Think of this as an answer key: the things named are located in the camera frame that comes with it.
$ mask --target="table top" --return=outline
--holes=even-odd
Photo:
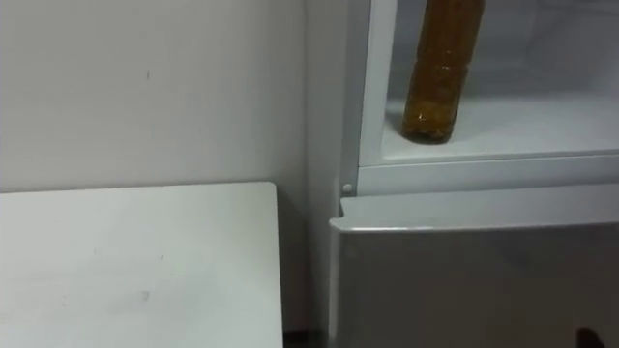
[[[7,347],[281,347],[275,186],[0,194]]]

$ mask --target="white refrigerator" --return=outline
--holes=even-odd
[[[308,1],[321,343],[619,346],[619,1],[486,1],[435,146],[398,133],[425,3]]]

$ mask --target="white wall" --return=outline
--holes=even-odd
[[[303,0],[2,0],[0,189],[270,180],[305,325]]]

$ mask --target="amber liquid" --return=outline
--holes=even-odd
[[[404,137],[442,144],[452,136],[485,5],[485,0],[427,0],[404,110]]]

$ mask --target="refrigerator door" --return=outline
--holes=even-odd
[[[619,185],[346,198],[338,347],[619,346]]]

